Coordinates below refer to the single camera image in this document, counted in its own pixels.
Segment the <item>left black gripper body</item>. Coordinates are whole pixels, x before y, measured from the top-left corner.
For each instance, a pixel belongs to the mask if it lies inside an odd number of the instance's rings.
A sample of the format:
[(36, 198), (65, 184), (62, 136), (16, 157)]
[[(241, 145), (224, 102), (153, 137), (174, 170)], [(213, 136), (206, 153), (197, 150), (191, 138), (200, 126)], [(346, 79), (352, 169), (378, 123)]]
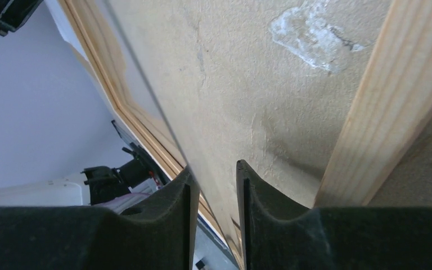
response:
[(0, 0), (0, 36), (16, 32), (31, 17), (43, 0)]

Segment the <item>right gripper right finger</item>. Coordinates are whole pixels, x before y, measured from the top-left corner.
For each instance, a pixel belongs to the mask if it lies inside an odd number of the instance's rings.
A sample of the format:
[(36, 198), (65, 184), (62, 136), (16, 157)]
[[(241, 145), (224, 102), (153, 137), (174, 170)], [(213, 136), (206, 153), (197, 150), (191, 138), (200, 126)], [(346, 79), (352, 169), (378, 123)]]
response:
[(432, 207), (310, 209), (245, 160), (236, 182), (246, 269), (432, 269)]

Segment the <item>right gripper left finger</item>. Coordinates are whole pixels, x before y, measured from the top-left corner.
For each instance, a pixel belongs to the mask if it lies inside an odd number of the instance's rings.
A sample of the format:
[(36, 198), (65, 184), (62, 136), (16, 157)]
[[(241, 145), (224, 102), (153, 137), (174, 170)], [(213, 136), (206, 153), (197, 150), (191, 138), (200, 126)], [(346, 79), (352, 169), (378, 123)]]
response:
[(191, 269), (199, 193), (184, 169), (121, 214), (0, 207), (0, 269)]

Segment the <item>glossy printed photo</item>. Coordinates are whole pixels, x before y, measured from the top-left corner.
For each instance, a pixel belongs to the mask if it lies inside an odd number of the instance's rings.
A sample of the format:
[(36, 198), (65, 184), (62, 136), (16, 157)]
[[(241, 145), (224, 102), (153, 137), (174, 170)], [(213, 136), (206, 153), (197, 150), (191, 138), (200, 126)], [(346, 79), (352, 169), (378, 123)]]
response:
[(68, 42), (86, 61), (88, 61), (88, 57), (76, 35), (76, 32), (71, 26), (70, 20), (64, 13), (62, 5), (58, 0), (45, 0), (44, 3), (47, 5), (64, 41)]

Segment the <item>wooden picture frame with glass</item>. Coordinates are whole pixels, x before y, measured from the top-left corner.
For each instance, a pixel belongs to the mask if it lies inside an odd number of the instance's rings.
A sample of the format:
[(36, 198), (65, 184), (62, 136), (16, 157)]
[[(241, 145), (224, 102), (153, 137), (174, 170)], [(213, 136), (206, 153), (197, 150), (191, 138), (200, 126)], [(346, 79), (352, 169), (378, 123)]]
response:
[[(117, 118), (170, 178), (190, 169), (103, 1), (60, 2)], [(310, 209), (432, 207), (432, 1), (196, 2), (242, 255), (239, 160)]]

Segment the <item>clear glass pane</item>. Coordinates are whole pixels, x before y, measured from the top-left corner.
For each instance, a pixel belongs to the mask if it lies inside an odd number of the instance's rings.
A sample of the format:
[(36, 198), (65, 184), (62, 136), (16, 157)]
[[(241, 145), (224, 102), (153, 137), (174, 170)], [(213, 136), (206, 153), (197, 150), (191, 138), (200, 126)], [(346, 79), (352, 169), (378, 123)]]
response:
[(151, 95), (179, 154), (190, 167), (239, 269), (245, 263), (233, 222), (233, 195), (205, 141), (209, 63), (196, 1), (103, 1), (127, 59)]

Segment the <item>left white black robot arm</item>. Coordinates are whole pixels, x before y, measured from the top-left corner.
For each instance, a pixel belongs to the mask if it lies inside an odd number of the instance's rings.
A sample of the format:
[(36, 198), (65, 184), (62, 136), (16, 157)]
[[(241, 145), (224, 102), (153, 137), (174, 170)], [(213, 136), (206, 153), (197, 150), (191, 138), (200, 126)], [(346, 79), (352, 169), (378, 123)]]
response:
[(60, 1), (0, 36), (0, 206), (123, 206), (169, 181), (112, 111)]

